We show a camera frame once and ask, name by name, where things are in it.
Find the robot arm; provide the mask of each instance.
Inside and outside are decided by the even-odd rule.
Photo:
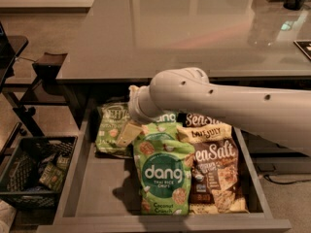
[[[311,91],[216,85],[198,68],[158,73],[132,89],[130,117],[147,124],[167,111],[213,117],[292,150],[311,147]]]

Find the drawer front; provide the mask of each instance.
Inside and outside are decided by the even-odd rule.
[[[96,158],[89,102],[53,225],[38,232],[286,232],[291,224],[274,219],[239,129],[241,182],[249,214],[140,216],[139,183],[132,159]]]

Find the tiled floor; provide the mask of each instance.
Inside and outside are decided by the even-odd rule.
[[[5,29],[10,35],[24,35],[29,45],[22,57],[38,59],[47,51],[68,52],[85,13],[74,14],[0,14]],[[35,78],[31,62],[21,59],[15,66],[15,76],[8,83],[31,83]],[[34,116],[46,135],[72,135],[78,128],[67,107],[36,107]],[[0,148],[18,122],[11,105],[0,94]],[[286,176],[282,179],[310,179],[310,175]],[[311,228],[311,183],[281,186],[261,180],[264,194],[276,218],[288,218],[293,229],[291,233],[307,233]],[[12,231],[15,233],[35,232],[39,222],[51,223],[52,214],[40,212],[18,212]]]

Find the wire basket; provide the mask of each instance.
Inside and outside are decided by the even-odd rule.
[[[61,154],[69,158],[76,145],[77,137],[25,137],[21,138],[6,168],[0,176],[0,199],[17,209],[56,208],[68,172],[58,191],[31,190],[38,183],[38,166],[51,154]]]

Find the gray table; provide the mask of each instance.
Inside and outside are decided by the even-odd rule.
[[[95,0],[57,80],[80,125],[95,83],[147,82],[189,66],[211,81],[309,79],[294,40],[311,39],[310,18],[307,6],[266,0]]]

